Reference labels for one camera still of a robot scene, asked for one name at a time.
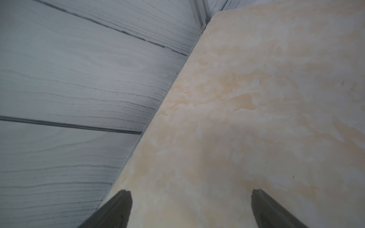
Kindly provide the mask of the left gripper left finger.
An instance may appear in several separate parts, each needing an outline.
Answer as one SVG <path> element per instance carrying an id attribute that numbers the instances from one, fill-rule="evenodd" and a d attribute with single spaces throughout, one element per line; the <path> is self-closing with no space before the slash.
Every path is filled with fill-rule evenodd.
<path id="1" fill-rule="evenodd" d="M 130 191 L 120 190 L 79 228 L 126 228 L 133 205 Z"/>

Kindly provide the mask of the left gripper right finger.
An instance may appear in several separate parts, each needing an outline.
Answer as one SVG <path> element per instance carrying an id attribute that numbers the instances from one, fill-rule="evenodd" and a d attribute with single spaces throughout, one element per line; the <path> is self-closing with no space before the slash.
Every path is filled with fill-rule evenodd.
<path id="1" fill-rule="evenodd" d="M 262 189 L 254 189 L 251 207 L 259 228 L 308 228 Z"/>

